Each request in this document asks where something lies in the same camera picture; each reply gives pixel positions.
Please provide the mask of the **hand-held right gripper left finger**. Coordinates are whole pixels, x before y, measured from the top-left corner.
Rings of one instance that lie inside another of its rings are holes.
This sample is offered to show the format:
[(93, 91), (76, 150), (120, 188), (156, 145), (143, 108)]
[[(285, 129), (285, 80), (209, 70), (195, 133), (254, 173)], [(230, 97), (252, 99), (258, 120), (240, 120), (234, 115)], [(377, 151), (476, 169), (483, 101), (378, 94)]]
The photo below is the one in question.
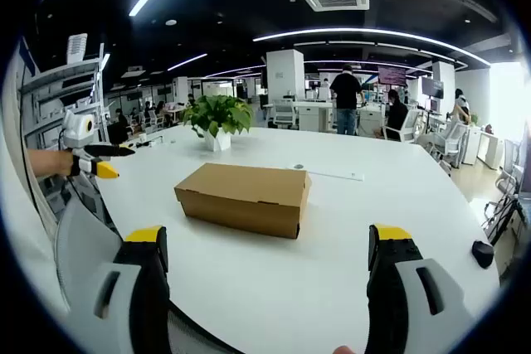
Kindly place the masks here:
[(78, 288), (82, 353), (170, 353), (166, 228), (129, 234)]

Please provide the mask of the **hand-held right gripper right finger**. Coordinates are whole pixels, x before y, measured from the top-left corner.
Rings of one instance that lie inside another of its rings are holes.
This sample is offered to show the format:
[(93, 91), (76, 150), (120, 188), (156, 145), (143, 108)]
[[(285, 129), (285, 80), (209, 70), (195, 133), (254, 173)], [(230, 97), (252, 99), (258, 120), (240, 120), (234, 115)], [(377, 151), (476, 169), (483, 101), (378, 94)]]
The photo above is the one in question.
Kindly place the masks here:
[(404, 229), (369, 226), (366, 353), (448, 353), (471, 328), (464, 292)]

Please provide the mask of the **person's left hand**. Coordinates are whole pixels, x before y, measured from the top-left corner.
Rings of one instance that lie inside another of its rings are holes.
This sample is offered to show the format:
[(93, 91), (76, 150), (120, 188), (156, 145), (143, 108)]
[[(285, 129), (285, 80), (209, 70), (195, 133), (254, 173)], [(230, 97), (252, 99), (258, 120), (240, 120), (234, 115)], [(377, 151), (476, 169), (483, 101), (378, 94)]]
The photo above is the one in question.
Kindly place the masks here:
[(67, 177), (71, 175), (74, 167), (74, 155), (68, 151), (46, 151), (46, 174), (61, 175)]

